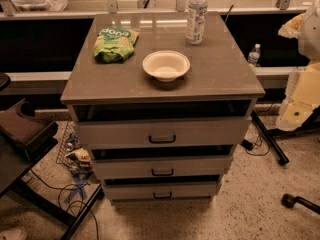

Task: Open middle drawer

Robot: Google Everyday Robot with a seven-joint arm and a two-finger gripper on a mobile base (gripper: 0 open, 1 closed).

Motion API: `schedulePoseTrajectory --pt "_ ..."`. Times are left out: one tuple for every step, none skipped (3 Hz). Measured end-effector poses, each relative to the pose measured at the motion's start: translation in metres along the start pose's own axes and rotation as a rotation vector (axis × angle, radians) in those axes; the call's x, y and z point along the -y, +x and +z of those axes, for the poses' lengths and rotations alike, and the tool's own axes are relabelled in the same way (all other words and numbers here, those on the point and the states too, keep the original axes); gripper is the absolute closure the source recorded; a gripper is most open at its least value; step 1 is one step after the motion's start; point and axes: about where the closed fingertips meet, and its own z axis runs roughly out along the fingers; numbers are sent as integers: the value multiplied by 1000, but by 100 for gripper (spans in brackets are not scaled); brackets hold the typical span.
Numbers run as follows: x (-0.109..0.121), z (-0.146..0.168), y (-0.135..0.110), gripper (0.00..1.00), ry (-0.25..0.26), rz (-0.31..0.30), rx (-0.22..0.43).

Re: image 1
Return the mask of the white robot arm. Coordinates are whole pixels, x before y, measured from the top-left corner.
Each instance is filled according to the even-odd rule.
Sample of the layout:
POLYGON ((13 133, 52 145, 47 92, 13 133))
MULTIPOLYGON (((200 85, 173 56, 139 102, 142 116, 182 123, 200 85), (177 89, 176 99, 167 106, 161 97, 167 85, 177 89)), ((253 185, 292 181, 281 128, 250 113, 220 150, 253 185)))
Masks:
POLYGON ((289 74, 286 97, 276 119, 278 129, 293 131, 320 106, 320 0, 282 25, 278 34, 296 38, 298 52, 309 59, 307 66, 289 74))

